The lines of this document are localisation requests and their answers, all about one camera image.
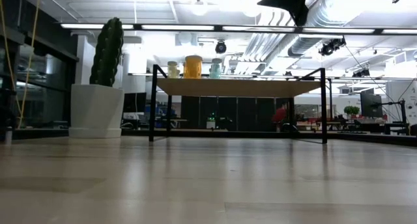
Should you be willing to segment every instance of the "computer monitor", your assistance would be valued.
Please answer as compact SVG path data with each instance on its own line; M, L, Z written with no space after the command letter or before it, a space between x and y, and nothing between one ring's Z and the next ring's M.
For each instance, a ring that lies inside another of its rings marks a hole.
M145 112L146 92L124 94L124 113Z
M364 117L382 117L382 99L376 94L360 93L360 107Z

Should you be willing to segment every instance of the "shelf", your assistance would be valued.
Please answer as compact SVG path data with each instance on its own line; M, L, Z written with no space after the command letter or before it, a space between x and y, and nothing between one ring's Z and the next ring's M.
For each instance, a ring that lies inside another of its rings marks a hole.
M158 86L172 96L292 98L320 88L320 83L318 81L158 78Z

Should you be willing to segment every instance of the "white planter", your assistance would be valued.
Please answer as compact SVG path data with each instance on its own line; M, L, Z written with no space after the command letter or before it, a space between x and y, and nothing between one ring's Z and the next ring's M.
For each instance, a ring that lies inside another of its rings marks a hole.
M123 103L122 89L101 85L72 85L70 137L120 137Z

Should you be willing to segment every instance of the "jar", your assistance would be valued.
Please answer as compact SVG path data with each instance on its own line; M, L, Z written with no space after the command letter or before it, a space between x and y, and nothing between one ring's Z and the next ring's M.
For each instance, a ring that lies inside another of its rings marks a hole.
M215 58L211 61L210 78L219 79L222 74L222 60Z
M190 55L185 57L184 78L201 78L201 67L203 58L198 55Z
M178 78L179 76L179 70L178 63L175 61L169 61L168 62L168 77L169 78Z

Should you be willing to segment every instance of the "potted plant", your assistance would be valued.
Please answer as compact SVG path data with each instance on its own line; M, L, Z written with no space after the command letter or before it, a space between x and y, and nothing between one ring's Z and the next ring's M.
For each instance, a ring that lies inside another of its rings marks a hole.
M343 110L346 115L352 116L352 115L357 115L359 114L359 107L355 107L355 106L346 106L345 109Z
M121 136L124 93L113 88L123 45L122 22L110 19L98 35L90 85L71 86L70 137Z

